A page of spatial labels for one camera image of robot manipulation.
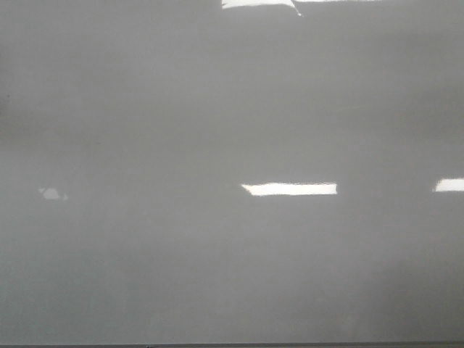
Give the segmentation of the white whiteboard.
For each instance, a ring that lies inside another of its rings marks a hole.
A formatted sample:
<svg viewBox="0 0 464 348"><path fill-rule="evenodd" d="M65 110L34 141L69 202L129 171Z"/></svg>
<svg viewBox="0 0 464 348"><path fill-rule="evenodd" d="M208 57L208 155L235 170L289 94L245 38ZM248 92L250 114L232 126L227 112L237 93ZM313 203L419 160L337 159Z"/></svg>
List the white whiteboard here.
<svg viewBox="0 0 464 348"><path fill-rule="evenodd" d="M463 340L463 3L1 3L1 343Z"/></svg>

